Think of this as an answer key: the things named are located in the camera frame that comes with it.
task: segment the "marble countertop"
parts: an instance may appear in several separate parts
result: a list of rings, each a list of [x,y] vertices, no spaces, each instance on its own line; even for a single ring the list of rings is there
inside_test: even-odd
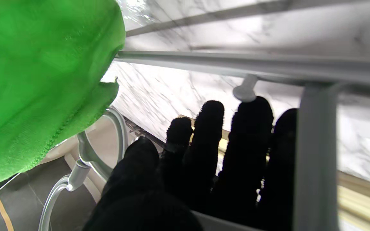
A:
[[[290,54],[370,60],[370,0],[117,0],[124,51]],[[170,121],[195,118],[207,100],[225,106],[229,130],[240,78],[114,62],[103,81],[118,78],[113,105],[161,140]],[[258,82],[277,119],[298,107],[303,88]],[[370,181],[370,98],[342,95],[338,106],[338,169]]]

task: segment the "gloved hand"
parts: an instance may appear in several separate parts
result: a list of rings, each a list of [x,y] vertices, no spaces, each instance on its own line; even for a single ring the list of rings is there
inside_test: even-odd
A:
[[[220,102],[206,102],[195,120],[190,146],[191,121],[174,119],[166,133],[159,169],[166,191],[191,209],[243,223],[253,213],[256,189],[261,187],[273,114],[262,97],[239,105],[232,119],[223,170],[214,186],[223,115]]]

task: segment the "curved metal rod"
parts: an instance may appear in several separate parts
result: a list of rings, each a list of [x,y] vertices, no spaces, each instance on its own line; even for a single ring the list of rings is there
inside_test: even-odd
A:
[[[66,189],[68,185],[68,175],[63,176],[52,188],[49,196],[45,202],[44,209],[42,210],[42,215],[40,219],[40,225],[38,226],[38,231],[48,231],[49,230],[49,221],[51,218],[52,209],[54,204],[59,196],[59,193]]]
[[[119,162],[120,160],[122,160],[125,154],[125,150],[128,147],[124,117],[122,117],[122,115],[119,114],[119,112],[113,108],[108,108],[104,112],[103,116],[111,119],[117,131],[118,162]],[[112,172],[112,168],[105,164],[103,160],[101,160],[101,158],[98,157],[97,153],[94,151],[91,144],[89,143],[85,131],[78,133],[77,138],[79,141],[79,158],[85,164],[91,166],[103,180],[107,181]]]

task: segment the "gray metal bar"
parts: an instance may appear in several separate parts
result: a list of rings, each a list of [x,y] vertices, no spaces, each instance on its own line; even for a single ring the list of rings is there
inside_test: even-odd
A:
[[[49,230],[49,221],[51,218],[52,209],[61,191],[66,189],[66,186],[68,185],[68,177],[69,175],[63,176],[54,185],[51,192],[49,193],[48,198],[44,205],[44,209],[42,210],[40,225],[38,226],[38,231],[48,231]]]
[[[336,101],[341,85],[307,84],[298,113],[295,231],[339,231]]]
[[[118,111],[113,108],[108,108],[103,116],[109,118],[115,126],[117,132],[118,140],[118,162],[122,160],[125,154],[125,150],[128,147],[128,138],[125,126],[125,120]],[[76,135],[79,142],[79,158],[84,164],[87,164],[94,169],[94,171],[105,181],[108,181],[108,178],[112,172],[112,168],[98,157],[97,153],[92,148],[89,143],[88,137],[86,136],[85,131],[78,133]]]
[[[114,61],[304,85],[345,82],[370,86],[370,61],[302,56],[253,56],[197,52],[123,51]]]

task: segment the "gray tile floor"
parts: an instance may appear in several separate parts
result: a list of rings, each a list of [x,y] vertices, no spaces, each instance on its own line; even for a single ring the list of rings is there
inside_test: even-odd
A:
[[[64,158],[60,158],[18,175],[0,190],[0,199],[14,230],[38,230],[50,190],[63,175],[70,172]],[[73,192],[62,191],[51,215],[51,230],[81,230],[95,205],[85,186]],[[0,230],[6,229],[0,214]]]

